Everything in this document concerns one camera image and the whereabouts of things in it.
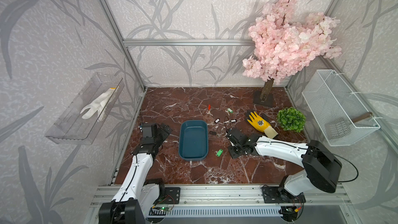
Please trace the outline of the black key tag with label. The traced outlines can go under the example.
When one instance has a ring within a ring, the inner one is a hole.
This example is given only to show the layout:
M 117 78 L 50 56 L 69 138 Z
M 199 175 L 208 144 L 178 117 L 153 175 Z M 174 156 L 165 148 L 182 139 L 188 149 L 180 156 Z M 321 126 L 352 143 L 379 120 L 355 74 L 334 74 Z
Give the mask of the black key tag with label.
M 235 122 L 237 122 L 237 120 L 236 119 L 228 119 L 228 120 L 226 120 L 226 121 L 224 121 L 223 123 L 235 123 Z

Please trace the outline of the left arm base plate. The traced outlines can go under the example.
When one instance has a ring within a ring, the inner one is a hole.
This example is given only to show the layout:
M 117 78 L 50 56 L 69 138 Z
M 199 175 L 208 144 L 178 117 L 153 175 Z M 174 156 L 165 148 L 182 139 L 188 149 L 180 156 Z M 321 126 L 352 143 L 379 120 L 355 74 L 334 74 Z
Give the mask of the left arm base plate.
M 159 199 L 156 200 L 154 204 L 177 205 L 180 202 L 180 196 L 180 187 L 166 187 L 165 191 L 161 193 Z

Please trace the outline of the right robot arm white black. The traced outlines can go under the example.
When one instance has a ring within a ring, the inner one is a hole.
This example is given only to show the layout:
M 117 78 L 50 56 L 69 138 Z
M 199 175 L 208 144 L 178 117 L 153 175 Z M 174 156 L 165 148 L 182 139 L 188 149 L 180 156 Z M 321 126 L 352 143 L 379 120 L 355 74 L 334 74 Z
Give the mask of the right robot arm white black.
M 265 202 L 292 202 L 313 189 L 330 194 L 336 191 L 342 163 L 318 141 L 291 143 L 257 134 L 246 136 L 236 128 L 228 129 L 226 138 L 231 143 L 228 150 L 233 159 L 246 155 L 274 157 L 303 168 L 294 175 L 285 176 L 278 187 L 264 186 Z

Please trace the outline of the aluminium front rail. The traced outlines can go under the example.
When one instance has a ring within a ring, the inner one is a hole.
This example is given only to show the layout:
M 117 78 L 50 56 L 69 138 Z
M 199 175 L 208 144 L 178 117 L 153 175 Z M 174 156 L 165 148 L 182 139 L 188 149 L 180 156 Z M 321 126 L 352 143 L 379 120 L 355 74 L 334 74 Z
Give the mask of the aluminium front rail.
M 266 205 L 260 184 L 222 185 L 169 185 L 179 187 L 178 196 L 168 197 L 163 203 L 183 206 L 260 206 Z M 343 185 L 338 185 L 333 194 L 313 189 L 304 193 L 305 206 L 352 205 Z

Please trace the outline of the clear acrylic wall shelf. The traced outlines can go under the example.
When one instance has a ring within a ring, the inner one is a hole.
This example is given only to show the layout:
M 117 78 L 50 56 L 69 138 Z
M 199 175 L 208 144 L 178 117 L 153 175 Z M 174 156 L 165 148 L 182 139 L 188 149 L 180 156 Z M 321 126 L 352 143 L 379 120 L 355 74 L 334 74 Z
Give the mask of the clear acrylic wall shelf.
M 45 137 L 56 144 L 91 145 L 124 86 L 121 76 L 95 73 Z

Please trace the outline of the white glove on shelf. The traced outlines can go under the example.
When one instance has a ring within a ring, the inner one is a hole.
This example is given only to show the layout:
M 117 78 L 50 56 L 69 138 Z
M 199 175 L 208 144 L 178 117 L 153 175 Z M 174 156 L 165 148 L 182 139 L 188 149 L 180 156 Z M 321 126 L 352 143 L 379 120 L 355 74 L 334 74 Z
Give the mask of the white glove on shelf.
M 82 110 L 81 114 L 87 110 L 87 112 L 82 116 L 82 119 L 86 120 L 98 114 L 98 122 L 105 119 L 106 106 L 111 100 L 112 95 L 115 93 L 116 88 L 109 88 L 106 92 L 102 93 L 96 99 L 94 99 L 90 104 L 86 105 Z

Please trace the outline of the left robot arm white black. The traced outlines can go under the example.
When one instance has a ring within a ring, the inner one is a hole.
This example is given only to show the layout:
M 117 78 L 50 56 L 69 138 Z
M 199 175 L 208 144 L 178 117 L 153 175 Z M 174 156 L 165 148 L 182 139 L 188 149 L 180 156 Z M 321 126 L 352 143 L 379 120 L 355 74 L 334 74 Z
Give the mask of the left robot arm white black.
M 165 195 L 162 179 L 146 182 L 159 148 L 171 134 L 165 124 L 144 123 L 140 144 L 132 153 L 132 164 L 120 189 L 98 212 L 100 224 L 144 224 L 153 204 Z

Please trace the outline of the green key tag with key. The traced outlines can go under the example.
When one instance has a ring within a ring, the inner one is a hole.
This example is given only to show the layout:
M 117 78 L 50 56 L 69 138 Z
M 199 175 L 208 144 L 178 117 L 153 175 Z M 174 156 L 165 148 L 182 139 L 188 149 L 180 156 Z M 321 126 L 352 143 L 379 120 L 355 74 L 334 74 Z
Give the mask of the green key tag with key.
M 220 157 L 220 156 L 222 155 L 222 153 L 223 153 L 223 150 L 220 149 L 220 150 L 217 151 L 216 156 L 217 156 L 217 157 Z

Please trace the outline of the green artificial plant ball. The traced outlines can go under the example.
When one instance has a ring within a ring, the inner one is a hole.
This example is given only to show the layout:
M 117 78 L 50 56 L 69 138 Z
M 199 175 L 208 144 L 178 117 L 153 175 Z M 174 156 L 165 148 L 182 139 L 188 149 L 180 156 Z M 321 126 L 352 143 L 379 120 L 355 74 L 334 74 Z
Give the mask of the green artificial plant ball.
M 285 131 L 300 133 L 304 130 L 306 117 L 294 107 L 281 109 L 277 113 L 277 122 Z

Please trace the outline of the yellow black work glove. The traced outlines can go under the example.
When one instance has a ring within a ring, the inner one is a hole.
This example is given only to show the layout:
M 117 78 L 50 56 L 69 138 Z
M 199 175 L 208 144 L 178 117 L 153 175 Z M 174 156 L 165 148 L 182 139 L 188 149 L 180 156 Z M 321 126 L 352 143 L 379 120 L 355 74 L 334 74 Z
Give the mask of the yellow black work glove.
M 278 135 L 271 124 L 263 117 L 259 116 L 256 112 L 248 112 L 247 122 L 257 131 L 264 133 L 269 139 L 273 139 Z

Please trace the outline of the pink blossom artificial tree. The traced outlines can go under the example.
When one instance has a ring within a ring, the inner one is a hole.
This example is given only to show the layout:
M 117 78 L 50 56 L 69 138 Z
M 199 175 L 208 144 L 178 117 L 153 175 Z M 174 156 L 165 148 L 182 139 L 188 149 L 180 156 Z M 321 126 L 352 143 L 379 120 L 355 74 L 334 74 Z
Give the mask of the pink blossom artificial tree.
M 297 1 L 266 4 L 262 16 L 248 29 L 255 49 L 243 60 L 243 75 L 264 81 L 263 89 L 255 92 L 255 104 L 271 107 L 273 85 L 295 75 L 319 56 L 333 59 L 342 54 L 331 37 L 340 21 L 315 12 L 306 17 L 305 23 L 292 22 Z

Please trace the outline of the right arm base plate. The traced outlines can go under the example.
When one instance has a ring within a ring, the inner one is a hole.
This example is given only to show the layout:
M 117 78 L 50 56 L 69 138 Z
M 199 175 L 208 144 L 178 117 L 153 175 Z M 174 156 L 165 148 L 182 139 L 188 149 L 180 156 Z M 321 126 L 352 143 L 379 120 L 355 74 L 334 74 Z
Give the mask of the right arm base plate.
M 294 196 L 279 186 L 264 185 L 261 187 L 264 203 L 306 203 L 303 193 Z

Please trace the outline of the teal plastic storage box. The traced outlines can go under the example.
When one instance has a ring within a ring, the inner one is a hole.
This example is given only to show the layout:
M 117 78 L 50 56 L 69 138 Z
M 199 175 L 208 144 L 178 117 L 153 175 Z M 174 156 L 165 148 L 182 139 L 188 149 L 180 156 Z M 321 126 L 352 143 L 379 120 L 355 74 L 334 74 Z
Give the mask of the teal plastic storage box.
M 208 128 L 203 120 L 185 121 L 180 128 L 179 155 L 185 161 L 201 161 L 208 154 Z

